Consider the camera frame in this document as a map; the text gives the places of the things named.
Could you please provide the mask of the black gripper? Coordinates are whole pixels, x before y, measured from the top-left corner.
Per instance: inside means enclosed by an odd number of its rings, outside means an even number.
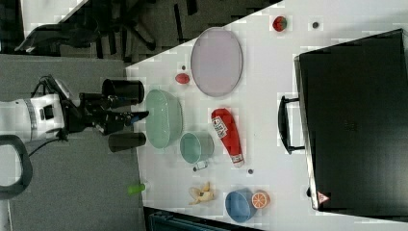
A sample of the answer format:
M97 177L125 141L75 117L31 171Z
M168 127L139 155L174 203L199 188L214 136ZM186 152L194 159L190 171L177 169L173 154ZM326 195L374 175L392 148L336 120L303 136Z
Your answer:
M116 113L112 108L127 107L140 104L137 98L119 97L111 95L110 98L101 93L79 94L79 99L73 106L66 110L65 128L69 133L79 133L88 127L97 128L103 136L119 132L149 116L148 111Z

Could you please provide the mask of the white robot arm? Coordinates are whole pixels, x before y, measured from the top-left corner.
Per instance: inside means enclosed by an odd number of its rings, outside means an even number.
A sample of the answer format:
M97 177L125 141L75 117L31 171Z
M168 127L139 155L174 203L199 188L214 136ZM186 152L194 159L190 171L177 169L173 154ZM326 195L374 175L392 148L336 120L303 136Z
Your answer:
M110 135L148 116L148 112L89 113L83 105L57 93L1 103L1 198L23 193L33 178L32 153L27 145L65 141L72 133L96 128Z

